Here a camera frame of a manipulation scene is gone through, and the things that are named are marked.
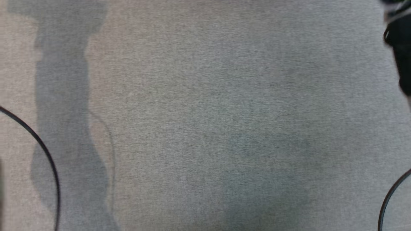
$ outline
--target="gray background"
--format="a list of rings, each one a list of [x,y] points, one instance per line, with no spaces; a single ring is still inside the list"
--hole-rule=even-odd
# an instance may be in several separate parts
[[[377,1],[0,0],[0,104],[61,230],[376,230],[411,167]],[[4,230],[51,230],[0,116]],[[410,230],[411,180],[386,230]]]

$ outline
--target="black wire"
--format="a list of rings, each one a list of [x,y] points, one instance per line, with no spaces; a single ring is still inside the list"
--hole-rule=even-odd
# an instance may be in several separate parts
[[[47,156],[48,162],[50,163],[51,169],[53,170],[54,181],[55,181],[55,186],[56,186],[57,201],[56,201],[56,209],[55,209],[56,212],[55,212],[54,230],[57,231],[59,221],[60,221],[61,195],[60,195],[60,181],[58,179],[57,169],[55,167],[53,158],[51,157],[51,154],[48,151],[46,145],[43,143],[42,139],[39,137],[39,135],[37,135],[37,133],[29,125],[27,125],[24,121],[22,121],[22,119],[20,119],[18,116],[14,115],[7,109],[3,108],[2,106],[0,106],[0,111],[6,114],[7,116],[9,116],[10,118],[12,118],[13,120],[15,120],[22,127],[24,127],[36,139],[36,141],[42,147],[44,153]]]
[[[388,191],[383,205],[381,206],[381,210],[380,210],[380,216],[378,217],[378,231],[382,231],[383,230],[383,220],[384,220],[384,213],[385,210],[387,208],[388,202],[391,198],[391,196],[394,194],[395,190],[398,188],[398,186],[407,178],[411,175],[411,169],[408,170],[408,172],[404,173],[404,175],[402,175],[395,183],[394,185],[390,188],[390,190]]]

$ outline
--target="curved black cable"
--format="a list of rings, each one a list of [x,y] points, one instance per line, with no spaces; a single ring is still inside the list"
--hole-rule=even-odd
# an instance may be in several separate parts
[[[382,231],[383,230],[383,220],[384,220],[384,213],[385,210],[387,208],[388,202],[391,198],[391,196],[394,194],[395,190],[398,188],[398,186],[407,178],[411,175],[411,169],[408,170],[406,173],[404,173],[404,175],[402,175],[395,183],[394,185],[390,188],[390,190],[388,191],[383,205],[381,206],[381,210],[380,210],[380,216],[378,217],[378,231]]]
[[[56,209],[55,209],[56,212],[55,212],[54,230],[57,231],[59,221],[60,221],[61,195],[60,195],[60,181],[58,179],[57,169],[55,167],[53,158],[51,157],[51,154],[48,151],[46,145],[43,143],[42,139],[39,137],[39,135],[37,135],[37,133],[29,125],[27,125],[24,121],[22,121],[22,119],[20,119],[18,116],[14,115],[13,113],[11,113],[10,111],[8,111],[2,106],[0,106],[0,111],[6,114],[7,116],[9,116],[10,118],[12,118],[17,123],[19,123],[22,127],[24,127],[36,139],[36,141],[42,147],[44,153],[47,156],[51,169],[53,170],[54,181],[55,181],[55,186],[56,186],[57,201],[56,201]]]

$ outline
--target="textured gray surface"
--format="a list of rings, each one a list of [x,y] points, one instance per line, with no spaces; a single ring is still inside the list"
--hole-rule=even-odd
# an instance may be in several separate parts
[[[56,157],[62,230],[371,231],[411,166],[376,1],[0,3],[0,103]],[[4,229],[50,229],[46,159],[0,122]]]

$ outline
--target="black object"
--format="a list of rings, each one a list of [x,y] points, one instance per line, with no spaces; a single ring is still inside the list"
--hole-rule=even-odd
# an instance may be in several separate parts
[[[4,114],[6,114],[7,116],[9,116],[10,118],[12,118],[13,120],[15,120],[22,127],[24,127],[36,139],[36,141],[42,147],[44,153],[47,156],[47,159],[50,163],[51,169],[53,170],[54,181],[55,181],[55,186],[56,186],[57,201],[56,201],[56,208],[55,208],[56,212],[55,212],[54,230],[57,231],[58,230],[58,224],[59,224],[59,221],[60,221],[61,195],[60,195],[60,181],[58,179],[57,169],[55,167],[53,158],[51,157],[51,154],[48,151],[48,149],[47,149],[46,145],[44,144],[44,142],[42,141],[42,139],[39,137],[39,135],[37,135],[37,133],[29,125],[27,125],[24,121],[22,121],[22,119],[20,119],[18,116],[14,115],[13,113],[8,111],[7,109],[3,108],[2,106],[0,106],[0,111],[3,112]]]
[[[411,14],[388,24],[384,39],[393,47],[399,85],[404,94],[411,96]]]

